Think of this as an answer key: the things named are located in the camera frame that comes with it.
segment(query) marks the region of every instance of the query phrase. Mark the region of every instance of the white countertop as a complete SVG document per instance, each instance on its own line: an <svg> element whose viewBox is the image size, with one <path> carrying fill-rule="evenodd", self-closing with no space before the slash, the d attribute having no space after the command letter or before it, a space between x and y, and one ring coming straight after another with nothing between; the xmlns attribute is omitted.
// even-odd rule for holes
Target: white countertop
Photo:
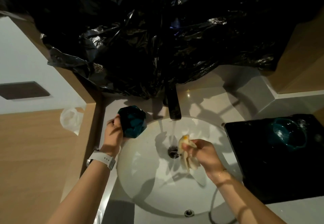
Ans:
<svg viewBox="0 0 324 224"><path fill-rule="evenodd" d="M201 119L216 126L221 126L222 123L226 122L244 120L240 114L242 109L242 103L240 102L240 100L233 97L230 93L227 93L222 87L204 88L190 91L185 90L184 88L181 88L181 90L177 90L181 114L183 117ZM122 107L126 107L129 105L138 106L140 109L144 110L147 113L147 122L169 117L168 108L164 107L162 104L162 100L158 98L143 100L137 97L112 96L109 97L108 100L109 104L106 108L100 146L102 146L103 144L103 135L104 129L106 127L106 122L109 119L115 117L118 110ZM239 171L237 161L235 159L234 153L231 149L229 142L227 145L224 146L226 146L226 160L231 165L234 172L236 170L238 171L237 174L234 176L240 179L241 173ZM129 197L123 191L119 181L116 180L117 171L114 168L110 174L103 199L100 203L98 211L99 217L97 217L95 223L101 223L103 213L105 212L109 199L111 201L123 201L124 203L132 202L131 199L129 199ZM323 206L324 197L302 199L268 205L268 207L271 210L273 210L288 224L323 223ZM134 214L133 222L135 224L159 222L175 223L175 221L176 223L211 223L208 217L208 213L196 215L191 218L177 218L175 220L174 218L163 217L149 213L136 205L133 205L132 211ZM104 223L110 223L109 218L110 217L108 217L106 214ZM116 218L111 216L111 218L114 219L113 223L125 222L124 219L122 220L122 217ZM211 212L211 218L213 222L217 224L228 223L231 220L233 220L233 214L230 212L227 205L223 205L221 207L213 209L213 211Z"/></svg>

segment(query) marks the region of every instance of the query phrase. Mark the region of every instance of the white watch strap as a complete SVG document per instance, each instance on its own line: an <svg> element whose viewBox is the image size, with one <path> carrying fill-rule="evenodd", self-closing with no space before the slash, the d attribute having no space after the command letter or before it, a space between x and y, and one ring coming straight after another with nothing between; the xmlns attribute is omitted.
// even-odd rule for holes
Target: white watch strap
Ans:
<svg viewBox="0 0 324 224"><path fill-rule="evenodd" d="M92 160L92 159L100 161L104 164L107 164L107 166L110 170L113 169L115 162L116 162L112 156L109 156L106 153L103 153L101 151L94 151L91 154L91 156L89 157L89 160Z"/></svg>

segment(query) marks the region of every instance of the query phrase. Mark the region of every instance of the faucet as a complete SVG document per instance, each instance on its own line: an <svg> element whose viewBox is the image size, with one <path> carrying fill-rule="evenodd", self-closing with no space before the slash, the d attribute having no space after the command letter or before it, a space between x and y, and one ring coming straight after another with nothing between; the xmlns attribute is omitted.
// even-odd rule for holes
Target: faucet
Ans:
<svg viewBox="0 0 324 224"><path fill-rule="evenodd" d="M174 82L167 82L165 85L165 94L163 99L163 104L169 107L170 118L173 121L181 119L181 110L177 95L176 84Z"/></svg>

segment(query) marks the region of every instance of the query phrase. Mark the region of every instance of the sink basin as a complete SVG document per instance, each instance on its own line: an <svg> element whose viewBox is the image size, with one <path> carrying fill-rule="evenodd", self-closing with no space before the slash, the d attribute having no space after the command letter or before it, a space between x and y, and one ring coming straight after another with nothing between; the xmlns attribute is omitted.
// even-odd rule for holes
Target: sink basin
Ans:
<svg viewBox="0 0 324 224"><path fill-rule="evenodd" d="M180 158L169 156L168 148L177 146L185 134L208 140L216 148L224 141L229 144L222 128L187 117L154 121L138 138L124 144L117 173L124 191L140 208L162 216L184 217L187 210L196 215L224 203L202 166L194 173L197 181L196 175L182 168Z"/></svg>

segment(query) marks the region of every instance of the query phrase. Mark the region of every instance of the black plastic bag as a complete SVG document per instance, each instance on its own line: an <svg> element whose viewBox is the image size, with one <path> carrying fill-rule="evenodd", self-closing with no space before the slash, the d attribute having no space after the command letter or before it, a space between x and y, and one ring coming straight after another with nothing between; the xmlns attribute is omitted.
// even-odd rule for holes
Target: black plastic bag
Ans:
<svg viewBox="0 0 324 224"><path fill-rule="evenodd" d="M43 34L52 66L102 91L155 97L221 64L275 70L322 0L5 0Z"/></svg>

